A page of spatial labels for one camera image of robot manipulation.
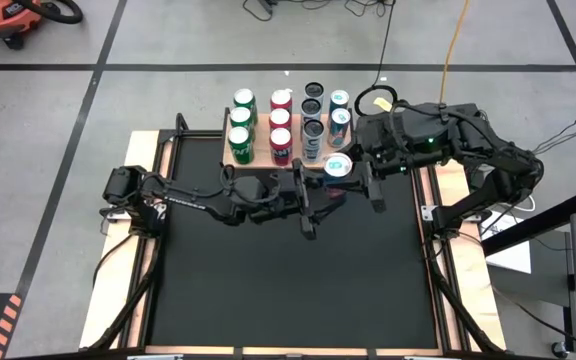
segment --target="warning stripe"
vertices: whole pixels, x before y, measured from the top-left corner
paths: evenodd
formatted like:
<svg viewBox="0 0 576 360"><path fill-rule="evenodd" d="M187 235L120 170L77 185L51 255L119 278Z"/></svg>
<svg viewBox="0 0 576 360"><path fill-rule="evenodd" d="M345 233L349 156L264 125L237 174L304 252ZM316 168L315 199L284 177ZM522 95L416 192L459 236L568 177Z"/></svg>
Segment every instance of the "warning stripe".
<svg viewBox="0 0 576 360"><path fill-rule="evenodd" d="M21 298L15 294L10 296L8 304L4 307L3 314L0 319L0 359L6 356L6 350L10 344L13 330L21 311Z"/></svg>

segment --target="concrete floor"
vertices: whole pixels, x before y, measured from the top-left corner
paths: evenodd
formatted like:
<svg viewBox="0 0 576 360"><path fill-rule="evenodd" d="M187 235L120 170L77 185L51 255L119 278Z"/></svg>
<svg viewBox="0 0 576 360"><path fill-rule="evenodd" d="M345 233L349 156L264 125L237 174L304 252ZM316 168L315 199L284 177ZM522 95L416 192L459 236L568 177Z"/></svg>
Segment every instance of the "concrete floor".
<svg viewBox="0 0 576 360"><path fill-rule="evenodd" d="M317 11L281 2L267 23L241 1L77 2L82 24L45 22L21 51L0 41L0 292L16 291L31 248L40 255L9 357L77 350L104 240L100 193L131 131L170 128L179 111L191 128L220 128L241 87L269 94L317 80L356 95L374 80L387 23L343 1ZM500 136L534 148L576 118L575 59L547 0L471 3L452 62L483 66L451 72L446 100L475 102ZM397 71L382 76L411 103L437 101L441 66L418 65L443 63L462 4L397 2L384 58ZM556 5L576 44L576 1ZM542 160L533 214L576 194L576 139ZM518 300L562 326L560 308ZM557 334L497 304L509 349L550 356Z"/></svg>

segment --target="soda can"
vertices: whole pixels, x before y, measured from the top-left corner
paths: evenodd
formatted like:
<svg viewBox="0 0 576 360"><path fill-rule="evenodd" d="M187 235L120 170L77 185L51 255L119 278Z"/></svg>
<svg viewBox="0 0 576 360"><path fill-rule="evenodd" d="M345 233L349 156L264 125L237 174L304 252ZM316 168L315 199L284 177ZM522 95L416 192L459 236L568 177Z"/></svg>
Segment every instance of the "soda can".
<svg viewBox="0 0 576 360"><path fill-rule="evenodd" d="M324 103L324 87L320 83L311 82L306 85L305 88L305 98L315 99L319 101L320 104Z"/></svg>
<svg viewBox="0 0 576 360"><path fill-rule="evenodd" d="M303 128L304 162L316 162L321 155L324 140L324 124L319 120L308 120Z"/></svg>
<svg viewBox="0 0 576 360"><path fill-rule="evenodd" d="M332 112L328 123L328 144L330 146L339 148L344 145L350 120L350 111L346 109L335 109Z"/></svg>
<svg viewBox="0 0 576 360"><path fill-rule="evenodd" d="M228 143L232 150L232 156L238 164L250 164L254 160L255 151L252 147L252 139L245 127L237 126L230 129Z"/></svg>
<svg viewBox="0 0 576 360"><path fill-rule="evenodd" d="M346 190L331 188L328 185L338 184L352 171L352 160L342 153L332 153L324 163L323 185L329 198L337 198L346 194Z"/></svg>
<svg viewBox="0 0 576 360"><path fill-rule="evenodd" d="M270 133L272 162L277 166L288 166L292 160L292 136L285 128L278 128Z"/></svg>
<svg viewBox="0 0 576 360"><path fill-rule="evenodd" d="M270 111L286 109L292 115L292 96L288 90L276 90L270 97Z"/></svg>
<svg viewBox="0 0 576 360"><path fill-rule="evenodd" d="M292 119L290 113L286 109L275 109L270 112L270 129L292 129Z"/></svg>
<svg viewBox="0 0 576 360"><path fill-rule="evenodd" d="M250 133L250 139L255 141L255 124L249 109L237 107L230 110L230 126L233 128L237 126L245 127Z"/></svg>
<svg viewBox="0 0 576 360"><path fill-rule="evenodd" d="M306 99L301 103L302 130L308 120L321 120L321 103L315 99Z"/></svg>
<svg viewBox="0 0 576 360"><path fill-rule="evenodd" d="M335 90L330 93L330 110L328 110L328 114L332 115L332 112L335 109L348 108L348 101L350 101L350 96L348 93L343 90Z"/></svg>
<svg viewBox="0 0 576 360"><path fill-rule="evenodd" d="M252 90L239 89L235 91L233 102L236 107L245 107L250 110L252 121L257 125L257 100L255 99L255 94L252 93Z"/></svg>

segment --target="black can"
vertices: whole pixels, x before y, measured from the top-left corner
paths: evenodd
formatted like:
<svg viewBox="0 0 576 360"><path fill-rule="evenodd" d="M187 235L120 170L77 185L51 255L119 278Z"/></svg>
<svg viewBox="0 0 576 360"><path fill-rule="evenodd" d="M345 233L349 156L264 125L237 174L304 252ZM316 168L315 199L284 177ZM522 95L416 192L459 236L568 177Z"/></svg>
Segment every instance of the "black can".
<svg viewBox="0 0 576 360"><path fill-rule="evenodd" d="M319 120L308 120L302 131L304 162L316 162L321 156L324 143L324 124Z"/></svg>
<svg viewBox="0 0 576 360"><path fill-rule="evenodd" d="M311 82L304 89L306 99L315 99L320 104L324 103L324 87L320 83Z"/></svg>
<svg viewBox="0 0 576 360"><path fill-rule="evenodd" d="M301 103L301 128L308 120L321 120L321 103L315 99L306 99Z"/></svg>

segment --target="wooden tray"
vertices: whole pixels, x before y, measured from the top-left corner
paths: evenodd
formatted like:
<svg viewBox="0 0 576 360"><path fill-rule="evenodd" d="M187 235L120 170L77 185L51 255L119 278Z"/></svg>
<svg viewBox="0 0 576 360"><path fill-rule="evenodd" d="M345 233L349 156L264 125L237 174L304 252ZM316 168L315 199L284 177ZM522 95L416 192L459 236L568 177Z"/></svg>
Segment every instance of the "wooden tray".
<svg viewBox="0 0 576 360"><path fill-rule="evenodd" d="M271 157L271 148L270 148L270 122L269 122L269 114L258 114L259 121L257 122L257 126L255 126L255 143L253 144L253 148L255 151L255 158L250 164L242 165L238 164L235 159L233 158L232 151L230 149L230 144L228 144L228 132L230 131L230 121L229 121L229 114L230 110L226 108L226 113L224 116L224 156L223 156L223 163L224 165L233 165L235 168L241 169L275 169L275 168L290 168L291 165L288 166L277 166L272 162ZM340 148L333 148L328 145L328 114L321 115L321 122L324 124L324 144L321 156L319 157L319 161L315 163L308 163L304 162L304 165L310 169L323 169L324 167L324 158L327 155L330 155ZM353 123L351 120L349 131L346 132L346 138L344 139L344 145L346 146L350 143L350 139L352 137L352 132L354 131ZM293 114L292 115L292 158L301 158L302 153L302 145L301 145L301 115Z"/></svg>

